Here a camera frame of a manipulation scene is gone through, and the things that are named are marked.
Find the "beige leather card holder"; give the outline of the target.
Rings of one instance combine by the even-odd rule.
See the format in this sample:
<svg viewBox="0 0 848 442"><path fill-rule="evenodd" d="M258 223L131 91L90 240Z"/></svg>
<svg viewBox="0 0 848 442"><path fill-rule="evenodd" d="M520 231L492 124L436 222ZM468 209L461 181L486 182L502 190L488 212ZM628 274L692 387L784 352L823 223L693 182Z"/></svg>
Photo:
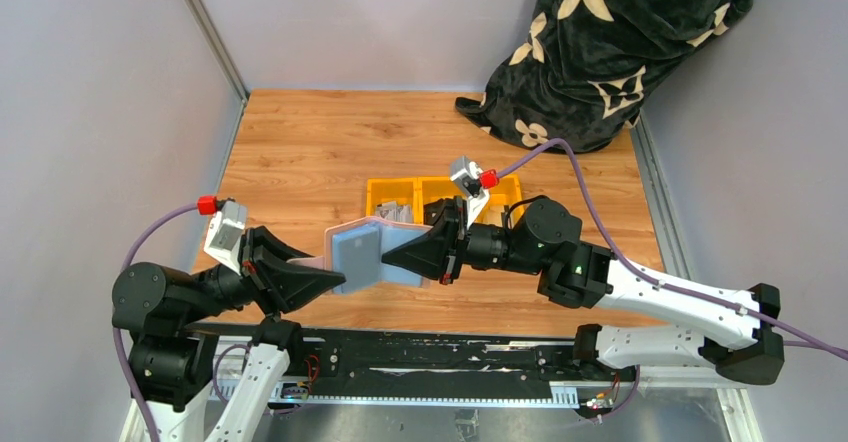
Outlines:
<svg viewBox="0 0 848 442"><path fill-rule="evenodd" d="M429 230L427 225L402 223L376 216L330 227L324 231L324 254L297 256L295 265L341 273L345 282L332 289L348 295L380 283L425 288L429 281L409 270L385 264L384 253Z"/></svg>

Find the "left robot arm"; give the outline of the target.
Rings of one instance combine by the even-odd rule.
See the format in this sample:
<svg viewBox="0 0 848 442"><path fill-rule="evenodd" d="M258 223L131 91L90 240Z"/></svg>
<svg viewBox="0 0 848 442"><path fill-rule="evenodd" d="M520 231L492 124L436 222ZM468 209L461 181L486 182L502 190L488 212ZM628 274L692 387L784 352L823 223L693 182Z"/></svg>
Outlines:
<svg viewBox="0 0 848 442"><path fill-rule="evenodd" d="M189 274L152 262L126 266L112 288L112 326L133 345L121 351L145 441L250 441L273 389L290 368L307 363L294 312L341 285L343 274L303 265L306 253L266 227L246 230L224 246L225 259ZM220 333L192 324L257 305L264 316L248 343L248 360L223 413L205 425L217 381Z"/></svg>

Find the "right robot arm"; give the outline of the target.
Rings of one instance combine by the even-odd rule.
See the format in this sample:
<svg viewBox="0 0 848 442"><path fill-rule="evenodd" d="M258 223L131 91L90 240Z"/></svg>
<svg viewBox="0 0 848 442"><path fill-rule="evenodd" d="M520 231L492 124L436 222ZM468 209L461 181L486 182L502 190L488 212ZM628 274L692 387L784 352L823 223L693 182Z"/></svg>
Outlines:
<svg viewBox="0 0 848 442"><path fill-rule="evenodd" d="M471 222L461 198L438 204L431 227L387 250L385 264L443 284L464 267L535 275L538 292L566 308L641 312L655 327L581 326L576 362L610 369L631 366L709 367L733 382L773 384L785 362L774 330L777 288L747 290L696 283L630 261L582 240L581 220L546 197L532 200L515 223Z"/></svg>

